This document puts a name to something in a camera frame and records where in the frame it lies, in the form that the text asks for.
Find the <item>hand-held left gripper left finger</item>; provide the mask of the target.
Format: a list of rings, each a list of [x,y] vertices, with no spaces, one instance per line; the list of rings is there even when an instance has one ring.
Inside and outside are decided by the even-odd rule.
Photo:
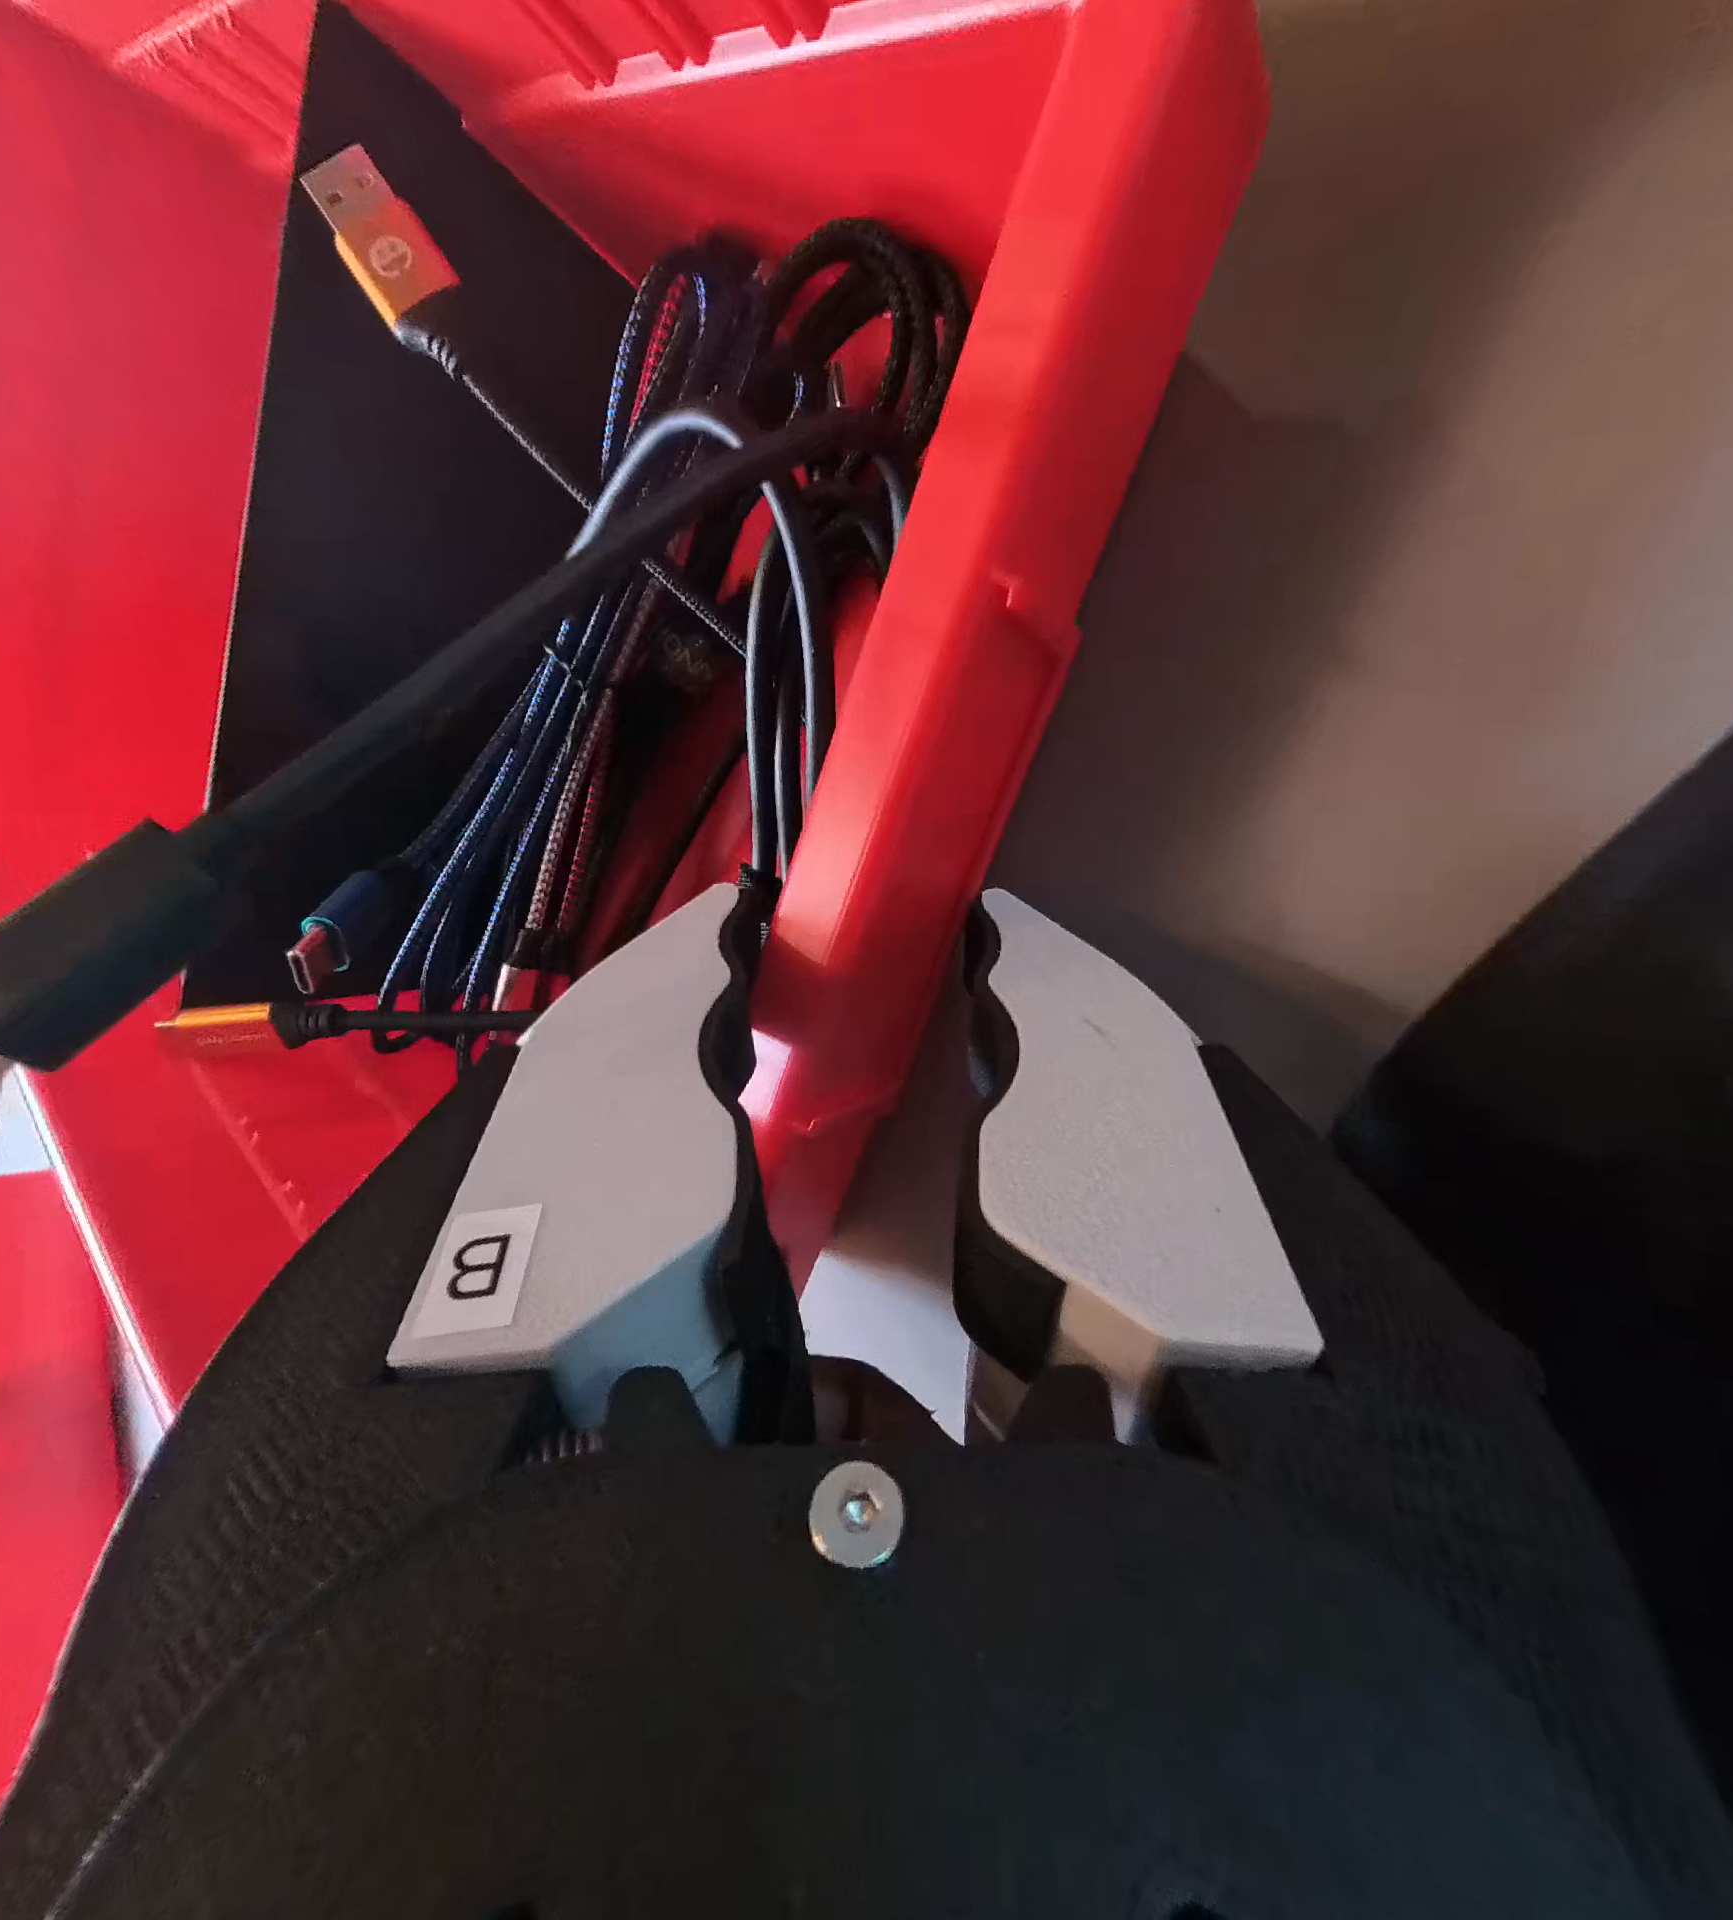
[[[771,895],[719,883],[522,1034],[388,1350],[400,1377],[535,1373],[568,1429],[680,1377],[736,1445],[805,1442],[799,1302],[751,1118],[751,987]]]

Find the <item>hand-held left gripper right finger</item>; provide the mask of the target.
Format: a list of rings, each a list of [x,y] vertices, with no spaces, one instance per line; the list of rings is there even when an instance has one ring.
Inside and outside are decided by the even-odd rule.
[[[963,960],[974,1110],[952,1305],[969,1440],[1002,1439],[1061,1367],[1105,1380],[1134,1442],[1174,1370],[1313,1369],[1322,1335],[1188,1023],[996,887],[974,900]]]

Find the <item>black mesh pad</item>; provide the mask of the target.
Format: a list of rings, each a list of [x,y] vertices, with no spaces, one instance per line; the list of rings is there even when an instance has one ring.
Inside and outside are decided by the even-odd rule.
[[[1733,730],[1335,1120],[1538,1358],[1733,1814]]]

